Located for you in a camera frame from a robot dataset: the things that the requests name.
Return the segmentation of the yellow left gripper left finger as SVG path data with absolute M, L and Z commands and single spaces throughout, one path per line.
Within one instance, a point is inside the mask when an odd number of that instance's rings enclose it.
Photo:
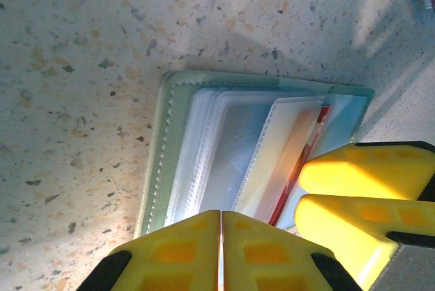
M 77 291 L 218 291 L 221 213 L 211 210 L 119 245 Z

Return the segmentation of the red credit card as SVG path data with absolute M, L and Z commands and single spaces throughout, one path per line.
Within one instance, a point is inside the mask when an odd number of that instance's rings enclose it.
M 249 176 L 250 184 L 259 192 L 249 197 L 245 207 L 253 218 L 277 223 L 329 109 L 302 109 L 290 124 L 280 124 L 277 132 L 267 134 L 265 148 Z

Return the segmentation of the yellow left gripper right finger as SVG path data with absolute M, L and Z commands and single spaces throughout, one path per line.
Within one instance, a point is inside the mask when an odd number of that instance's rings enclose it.
M 234 211 L 222 227 L 224 291 L 361 291 L 326 247 Z

